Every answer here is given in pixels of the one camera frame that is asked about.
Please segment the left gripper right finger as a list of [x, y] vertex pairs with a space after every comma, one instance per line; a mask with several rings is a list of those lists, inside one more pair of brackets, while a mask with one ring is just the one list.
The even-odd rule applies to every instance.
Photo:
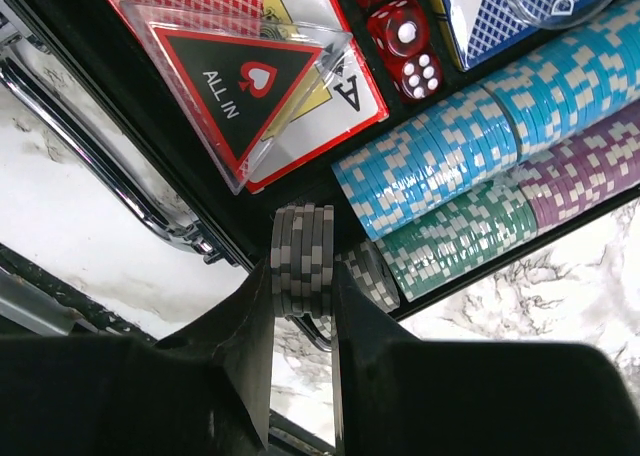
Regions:
[[635, 455], [639, 417], [594, 347], [424, 341], [343, 264], [332, 284], [340, 455]]

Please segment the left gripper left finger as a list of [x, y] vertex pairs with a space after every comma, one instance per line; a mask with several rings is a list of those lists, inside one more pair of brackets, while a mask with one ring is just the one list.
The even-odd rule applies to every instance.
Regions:
[[268, 445], [271, 274], [181, 330], [1, 341], [5, 455], [257, 455]]

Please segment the white poker chip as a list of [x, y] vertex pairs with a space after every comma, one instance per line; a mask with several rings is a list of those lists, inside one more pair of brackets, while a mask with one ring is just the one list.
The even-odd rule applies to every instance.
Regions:
[[293, 314], [291, 296], [291, 239], [295, 209], [292, 205], [285, 208], [282, 234], [281, 277], [283, 286], [284, 307], [288, 315]]
[[270, 266], [272, 278], [272, 293], [274, 313], [277, 317], [284, 316], [284, 308], [282, 303], [282, 284], [281, 284], [281, 238], [282, 227], [285, 215], [285, 209], [279, 208], [274, 217], [274, 225], [271, 239]]
[[312, 316], [319, 318], [322, 315], [322, 245], [323, 245], [323, 216], [322, 207], [314, 209], [313, 233], [312, 233], [312, 256], [311, 256], [311, 301]]
[[324, 316], [331, 314], [331, 285], [333, 277], [334, 252], [334, 207], [323, 208], [323, 242], [322, 242], [322, 312]]
[[304, 208], [297, 206], [294, 209], [292, 224], [292, 252], [291, 252], [291, 294], [294, 314], [297, 317], [303, 315], [304, 305], [302, 302], [301, 283], [301, 248], [302, 229], [304, 221]]
[[304, 206], [301, 249], [301, 290], [304, 314], [311, 312], [311, 252], [314, 210], [315, 206], [312, 203], [307, 203]]

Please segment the triangular all-in button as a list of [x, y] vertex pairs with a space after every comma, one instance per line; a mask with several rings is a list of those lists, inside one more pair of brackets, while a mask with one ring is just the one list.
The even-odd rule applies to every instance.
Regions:
[[310, 23], [132, 0], [121, 10], [234, 194], [352, 39]]

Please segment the red playing card deck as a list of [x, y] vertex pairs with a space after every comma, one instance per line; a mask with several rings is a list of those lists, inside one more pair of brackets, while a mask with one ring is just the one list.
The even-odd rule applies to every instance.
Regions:
[[233, 192], [259, 192], [388, 117], [337, 0], [107, 2]]

